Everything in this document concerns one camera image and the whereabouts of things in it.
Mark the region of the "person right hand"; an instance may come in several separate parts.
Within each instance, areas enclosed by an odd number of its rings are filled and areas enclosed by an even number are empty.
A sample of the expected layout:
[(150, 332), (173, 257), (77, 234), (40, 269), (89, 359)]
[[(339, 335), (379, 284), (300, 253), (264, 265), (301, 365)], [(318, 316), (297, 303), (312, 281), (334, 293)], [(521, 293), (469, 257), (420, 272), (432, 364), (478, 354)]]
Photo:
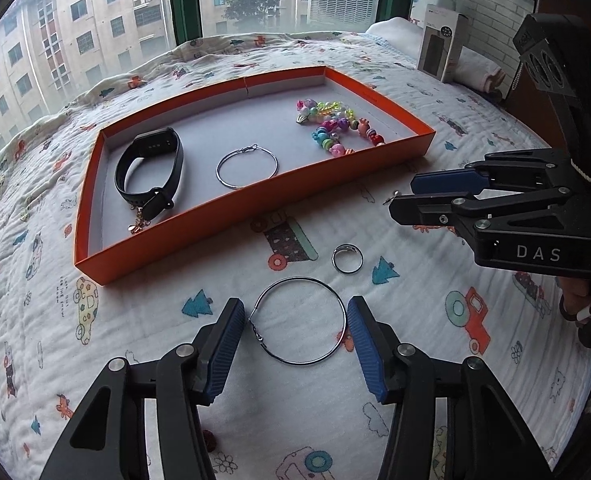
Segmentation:
[(560, 313), (563, 318), (577, 325), (591, 319), (591, 288), (580, 278), (557, 278), (561, 290)]

